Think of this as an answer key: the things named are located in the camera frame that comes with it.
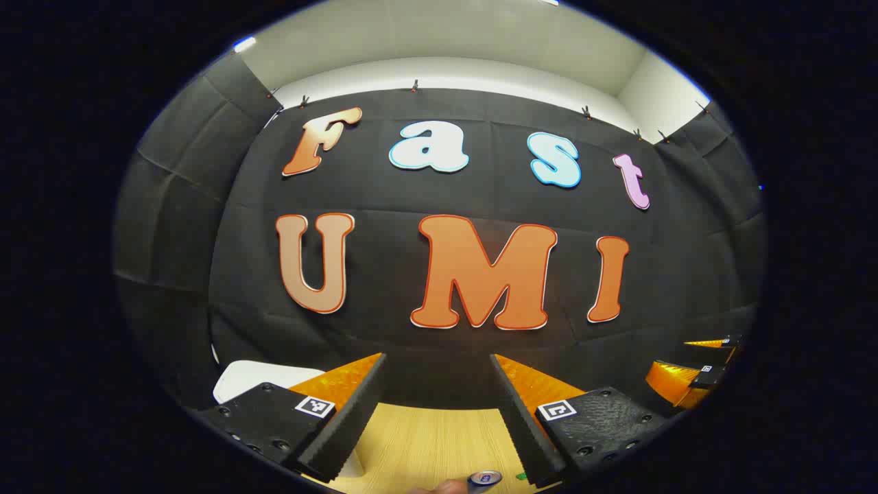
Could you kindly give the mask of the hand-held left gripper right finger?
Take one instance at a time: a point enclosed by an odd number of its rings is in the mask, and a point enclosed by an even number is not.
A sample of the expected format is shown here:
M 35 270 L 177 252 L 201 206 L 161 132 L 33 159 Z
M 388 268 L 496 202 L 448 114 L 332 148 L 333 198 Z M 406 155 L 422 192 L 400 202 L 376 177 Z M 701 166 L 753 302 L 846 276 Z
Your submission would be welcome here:
M 589 478 L 639 452 L 669 419 L 612 387 L 583 391 L 499 354 L 499 412 L 530 484 Z

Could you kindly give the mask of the black backdrop cloth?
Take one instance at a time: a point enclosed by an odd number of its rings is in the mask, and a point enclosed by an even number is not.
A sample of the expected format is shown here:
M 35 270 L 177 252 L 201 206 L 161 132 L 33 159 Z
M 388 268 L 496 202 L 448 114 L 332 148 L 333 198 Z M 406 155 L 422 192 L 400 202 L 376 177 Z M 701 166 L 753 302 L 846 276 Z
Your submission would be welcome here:
M 581 388 L 655 401 L 655 360 L 747 332 L 765 222 L 757 178 L 715 104 L 646 143 L 601 117 L 495 91 L 393 88 L 282 103 L 239 56 L 201 72 L 137 143 L 114 275 L 147 367 L 189 407 L 253 360 L 327 371 L 387 355 L 386 403 L 495 406 L 498 353 Z M 517 227 L 558 236 L 545 326 L 417 327 L 430 215 L 470 219 L 493 261 Z

